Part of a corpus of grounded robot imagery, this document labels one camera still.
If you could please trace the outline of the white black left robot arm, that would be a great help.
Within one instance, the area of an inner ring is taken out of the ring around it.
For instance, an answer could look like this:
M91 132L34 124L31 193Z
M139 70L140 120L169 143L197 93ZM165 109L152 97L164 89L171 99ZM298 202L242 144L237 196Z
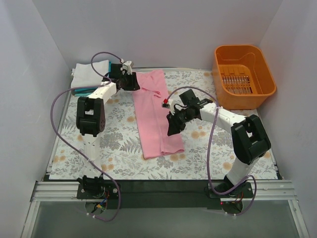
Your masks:
M77 101L76 126L83 137L84 155L88 158L84 175L78 181L82 185L82 191L94 198L103 197L106 191L100 159L101 133L106 126L105 104L121 89L140 89L132 67L132 61L112 64L110 72L106 74L111 83L102 80L100 87L92 94L80 97Z

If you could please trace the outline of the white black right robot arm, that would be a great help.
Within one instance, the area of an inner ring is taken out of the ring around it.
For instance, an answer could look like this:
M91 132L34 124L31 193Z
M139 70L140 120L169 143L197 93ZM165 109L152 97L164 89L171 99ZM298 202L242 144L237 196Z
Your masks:
M185 86L185 92L177 104L167 97L162 107L169 109L168 136L182 132L186 123L199 119L212 123L212 129L220 127L232 137L235 161L225 175L223 182L217 186L210 185L210 190L219 196L235 197L242 191L242 185L251 177L250 171L259 158L271 148L271 142L261 119L257 115L244 117L222 108L213 96L200 100L194 93L194 87Z

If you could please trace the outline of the pink t shirt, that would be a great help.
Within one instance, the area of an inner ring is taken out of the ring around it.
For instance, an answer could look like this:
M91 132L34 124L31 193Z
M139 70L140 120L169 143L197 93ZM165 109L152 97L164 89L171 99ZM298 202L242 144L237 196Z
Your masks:
M151 159L184 152L181 135L168 136L168 109L162 102L169 96L164 72L137 72L140 89L132 93L143 156Z

